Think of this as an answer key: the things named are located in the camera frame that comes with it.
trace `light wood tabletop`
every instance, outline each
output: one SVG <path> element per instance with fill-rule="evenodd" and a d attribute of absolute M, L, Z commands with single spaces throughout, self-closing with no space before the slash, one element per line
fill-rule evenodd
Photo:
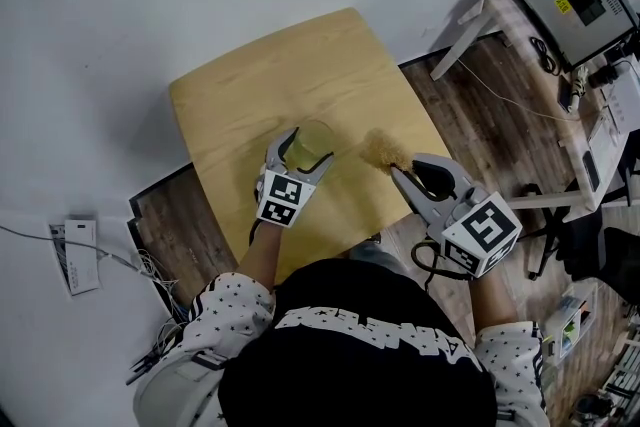
<path fill-rule="evenodd" d="M 235 257 L 248 247 L 253 188 L 269 143 L 304 120 L 334 132 L 335 162 L 285 230 L 278 281 L 331 258 L 410 209 L 391 178 L 359 157 L 381 128 L 412 152 L 449 156 L 404 76 L 355 9 L 288 27 L 171 84 L 195 169 Z"/>

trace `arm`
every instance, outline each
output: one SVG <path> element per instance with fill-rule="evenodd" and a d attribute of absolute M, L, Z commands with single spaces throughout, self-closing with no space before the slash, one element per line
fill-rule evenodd
<path fill-rule="evenodd" d="M 282 228 L 276 224 L 262 222 L 256 228 L 253 244 L 238 266 L 238 272 L 255 279 L 269 292 L 273 290 L 276 277 Z"/>
<path fill-rule="evenodd" d="M 238 271 L 221 274 L 193 300 L 189 324 L 164 353 L 207 348 L 230 358 L 260 336 L 272 320 L 281 238 L 280 226 L 260 223 Z"/>
<path fill-rule="evenodd" d="M 495 269 L 469 284 L 476 325 L 474 353 L 495 379 L 497 426 L 548 427 L 540 390 L 542 351 L 535 322 L 518 322 L 513 300 Z"/>
<path fill-rule="evenodd" d="M 469 291 L 476 333 L 486 327 L 509 324 L 518 320 L 513 299 L 509 295 L 500 271 L 493 269 L 481 278 L 471 281 Z"/>

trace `dark wood floor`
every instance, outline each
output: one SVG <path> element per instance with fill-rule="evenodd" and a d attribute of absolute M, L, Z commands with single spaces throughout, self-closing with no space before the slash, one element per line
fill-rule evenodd
<path fill-rule="evenodd" d="M 488 189 L 504 196 L 519 195 L 525 183 L 538 183 L 543 192 L 564 190 L 572 180 L 568 158 L 557 145 L 552 121 L 505 103 L 484 89 L 461 65 L 454 65 L 437 83 L 429 77 L 440 55 L 402 67 L 407 80 L 431 116 L 454 159 Z M 516 53 L 499 37 L 476 43 L 462 57 L 469 68 L 498 94 L 544 112 L 533 95 Z M 179 279 L 176 298 L 188 305 L 195 294 L 236 262 L 220 233 L 193 168 L 187 168 L 132 201 L 138 218 L 132 222 L 146 249 L 166 269 L 167 279 Z M 525 231 L 541 225 L 536 212 L 520 213 Z M 605 223 L 640 234 L 638 209 L 607 210 Z M 411 247 L 425 233 L 422 220 L 407 218 L 384 230 L 383 247 L 410 266 L 418 282 L 425 275 L 410 262 Z M 569 286 L 568 276 L 555 260 L 536 282 L 526 279 L 529 260 L 539 257 L 541 239 L 518 244 L 501 272 L 522 319 L 545 320 Z M 436 277 L 429 293 L 454 322 L 461 335 L 474 343 L 473 317 L 465 283 Z M 563 365 L 546 374 L 552 425 L 563 425 L 575 399 L 591 391 L 611 369 L 611 351 L 624 329 L 620 299 L 606 285 L 599 286 L 598 318 L 591 332 Z"/>
<path fill-rule="evenodd" d="M 178 280 L 174 296 L 180 305 L 188 308 L 218 274 L 236 269 L 193 166 L 139 194 L 131 205 L 136 219 L 129 226 L 163 277 Z"/>

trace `polka dot sleeve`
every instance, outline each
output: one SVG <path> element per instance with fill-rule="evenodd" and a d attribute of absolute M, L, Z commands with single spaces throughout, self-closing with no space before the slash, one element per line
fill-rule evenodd
<path fill-rule="evenodd" d="M 473 351 L 495 380 L 498 426 L 548 427 L 540 389 L 542 345 L 535 322 L 483 329 Z"/>
<path fill-rule="evenodd" d="M 193 300 L 189 324 L 167 345 L 163 359 L 202 349 L 233 358 L 271 324 L 273 307 L 269 291 L 254 279 L 221 274 Z"/>

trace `wooden table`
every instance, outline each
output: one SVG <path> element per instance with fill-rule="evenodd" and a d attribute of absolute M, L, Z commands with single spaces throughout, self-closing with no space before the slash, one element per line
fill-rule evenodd
<path fill-rule="evenodd" d="M 539 57 L 529 38 L 531 36 L 538 39 L 543 38 L 516 0 L 480 0 L 463 15 L 458 23 L 468 23 L 469 25 L 465 33 L 433 70 L 431 78 L 433 80 L 439 79 L 464 54 L 464 51 L 475 41 L 483 29 L 496 24 L 504 31 L 505 36 L 518 52 L 523 66 L 526 67 L 533 79 L 536 94 L 543 99 L 546 106 L 546 111 L 542 114 L 555 118 L 558 144 L 567 151 L 580 187 L 577 191 L 512 198 L 507 201 L 509 206 L 514 210 L 570 206 L 571 211 L 564 218 L 564 222 L 594 212 L 600 205 L 611 179 L 616 173 L 616 166 L 620 161 L 628 137 L 627 134 L 616 135 L 612 144 L 603 150 L 603 154 L 594 154 L 594 159 L 600 166 L 598 169 L 600 184 L 595 191 L 592 190 L 583 156 L 591 149 L 588 135 L 591 133 L 600 112 L 606 108 L 602 92 L 587 87 L 587 95 L 581 99 L 578 113 L 567 114 L 560 107 L 558 103 L 560 79 L 546 73 L 540 66 Z M 593 73 L 601 66 L 601 63 L 596 58 L 587 63 L 587 66 L 589 71 Z M 565 78 L 571 80 L 567 74 L 565 74 Z"/>
<path fill-rule="evenodd" d="M 207 199 L 237 259 L 248 247 L 253 187 L 267 146 L 306 119 L 328 124 L 336 159 L 295 226 L 278 281 L 395 223 L 410 209 L 391 179 L 358 153 L 379 127 L 412 152 L 449 156 L 411 86 L 355 9 L 275 32 L 171 84 Z"/>

